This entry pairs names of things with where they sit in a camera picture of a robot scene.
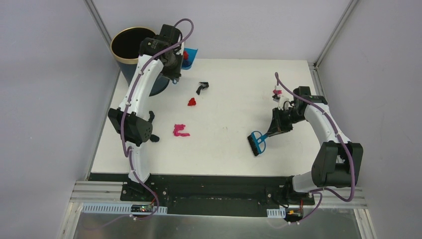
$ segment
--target tabletop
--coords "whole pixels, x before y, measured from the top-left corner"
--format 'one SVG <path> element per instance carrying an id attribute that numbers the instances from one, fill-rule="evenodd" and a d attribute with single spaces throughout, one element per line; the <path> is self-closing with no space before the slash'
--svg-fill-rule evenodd
<path id="1" fill-rule="evenodd" d="M 247 136 L 268 129 L 276 84 L 274 72 L 293 90 L 315 88 L 307 61 L 196 59 L 182 71 L 178 84 L 149 98 L 154 114 L 153 134 L 159 142 L 146 142 L 152 174 L 290 176 L 310 171 L 319 151 L 318 139 L 306 122 L 293 125 L 285 134 L 266 140 L 266 151 L 255 157 Z M 198 96 L 199 82 L 210 87 Z M 117 108 L 128 90 L 119 77 L 111 108 Z M 290 100 L 287 92 L 283 93 Z M 195 98 L 195 106 L 187 106 Z M 185 124 L 189 137 L 175 137 L 175 124 Z M 91 172 L 128 173 L 120 135 L 107 119 Z"/>

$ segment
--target robotic arm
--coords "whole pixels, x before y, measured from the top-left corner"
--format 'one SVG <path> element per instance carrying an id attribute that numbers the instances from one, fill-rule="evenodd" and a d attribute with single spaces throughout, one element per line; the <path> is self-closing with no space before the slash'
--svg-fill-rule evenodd
<path id="1" fill-rule="evenodd" d="M 294 89 L 293 92 L 316 104 L 332 118 L 327 101 L 323 96 L 313 96 L 311 95 L 310 88 L 303 86 Z M 298 193 L 307 193 L 321 187 L 350 187 L 352 178 L 349 161 L 327 117 L 315 106 L 305 103 L 296 97 L 294 97 L 294 100 L 290 104 L 293 107 L 285 108 L 284 103 L 282 103 L 282 106 L 273 109 L 271 125 L 267 132 L 268 136 L 289 132 L 293 129 L 293 124 L 306 120 L 314 129 L 321 148 L 312 165 L 311 171 L 294 176 L 289 181 L 291 185 L 288 185 L 288 187 L 291 186 L 293 191 Z M 333 122 L 336 128 L 339 129 L 335 121 Z M 341 135 L 353 157 L 355 169 L 354 183 L 356 184 L 362 161 L 363 148 L 361 144 L 351 142 L 340 130 L 338 130 L 338 133 Z"/>
<path id="2" fill-rule="evenodd" d="M 169 50 L 155 59 L 151 58 L 181 39 L 180 30 L 170 25 L 163 25 L 160 34 L 155 35 L 154 38 L 145 38 L 140 44 L 138 64 L 129 90 L 118 108 L 110 109 L 108 112 L 108 118 L 114 129 L 121 134 L 121 120 L 125 113 L 124 109 L 128 106 L 123 123 L 124 139 L 132 148 L 133 169 L 142 182 L 145 182 L 150 174 L 147 145 L 143 144 L 149 140 L 152 133 L 152 124 L 148 121 L 148 97 L 157 78 L 164 77 L 168 81 L 172 81 L 173 84 L 179 81 L 184 44 L 182 43 L 179 47 Z M 129 178 L 138 182 L 133 171 L 129 173 Z"/>

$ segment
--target pink object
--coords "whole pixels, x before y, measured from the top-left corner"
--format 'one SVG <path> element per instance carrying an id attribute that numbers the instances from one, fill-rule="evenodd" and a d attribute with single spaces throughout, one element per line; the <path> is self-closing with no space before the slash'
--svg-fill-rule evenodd
<path id="1" fill-rule="evenodd" d="M 280 94 L 281 94 L 281 90 L 279 90 L 279 91 L 273 90 L 273 93 L 274 93 L 275 95 L 280 95 Z"/>
<path id="2" fill-rule="evenodd" d="M 181 136 L 181 137 L 187 137 L 191 136 L 189 133 L 179 133 L 179 131 L 184 130 L 186 125 L 184 124 L 175 124 L 173 134 L 174 136 Z"/>

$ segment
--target black bristles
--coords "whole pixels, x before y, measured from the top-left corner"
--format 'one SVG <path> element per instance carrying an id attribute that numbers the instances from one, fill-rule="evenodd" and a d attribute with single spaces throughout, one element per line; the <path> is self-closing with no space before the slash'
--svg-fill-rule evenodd
<path id="1" fill-rule="evenodd" d="M 249 145 L 251 146 L 253 155 L 255 155 L 255 157 L 258 156 L 259 155 L 258 148 L 257 148 L 258 146 L 255 144 L 251 135 L 248 136 L 248 142 L 249 142 Z"/>

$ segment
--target metal frame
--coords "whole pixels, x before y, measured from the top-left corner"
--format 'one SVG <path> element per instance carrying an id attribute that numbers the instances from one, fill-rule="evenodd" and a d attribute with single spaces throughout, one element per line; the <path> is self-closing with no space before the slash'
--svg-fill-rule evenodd
<path id="1" fill-rule="evenodd" d="M 96 22 L 97 27 L 99 28 L 104 40 L 108 45 L 111 43 L 110 34 L 104 25 L 104 22 L 98 13 L 98 10 L 92 0 L 84 0 L 87 9 L 90 11 L 91 15 L 93 16 L 94 21 Z M 321 84 L 318 69 L 323 61 L 324 57 L 326 56 L 327 52 L 334 44 L 335 39 L 338 37 L 339 33 L 341 32 L 344 24 L 346 23 L 348 17 L 355 9 L 356 5 L 359 3 L 359 0 L 351 0 L 348 4 L 347 8 L 345 9 L 343 15 L 341 16 L 339 22 L 337 23 L 335 29 L 331 33 L 327 43 L 325 44 L 322 52 L 320 53 L 316 62 L 310 64 L 310 72 L 314 82 L 314 86 L 316 89 L 316 93 L 322 96 L 325 96 L 325 90 Z M 119 75 L 116 78 L 116 84 L 112 92 L 115 91 L 117 80 Z M 106 119 L 102 123 L 102 128 L 99 133 L 97 147 L 95 149 L 94 155 L 91 158 L 89 167 L 87 168 L 85 174 L 85 180 L 88 179 L 95 154 L 98 148 L 98 144 L 100 141 L 101 134 L 103 132 L 104 124 Z M 63 219 L 63 223 L 61 225 L 60 239 L 72 239 L 76 230 L 76 226 L 78 224 L 78 220 L 80 217 L 80 213 L 83 209 L 84 203 L 113 203 L 117 205 L 124 205 L 131 202 L 122 202 L 120 201 L 120 194 L 122 191 L 122 186 L 124 182 L 93 182 L 93 181 L 77 181 L 75 183 L 74 190 L 72 192 L 70 202 L 68 204 L 68 208 L 66 214 Z M 339 189 L 337 192 L 342 196 L 348 196 L 350 189 Z M 369 211 L 367 208 L 366 200 L 364 197 L 364 193 L 361 188 L 356 188 L 355 198 L 351 203 L 345 203 L 343 201 L 338 200 L 333 194 L 329 192 L 322 192 L 324 196 L 324 200 L 321 204 L 321 208 L 332 208 L 332 209 L 354 209 L 356 215 L 356 221 L 361 233 L 361 237 L 363 239 L 376 239 L 375 230 L 371 221 L 371 217 L 369 215 Z M 135 204 L 146 204 L 149 202 L 133 202 Z"/>

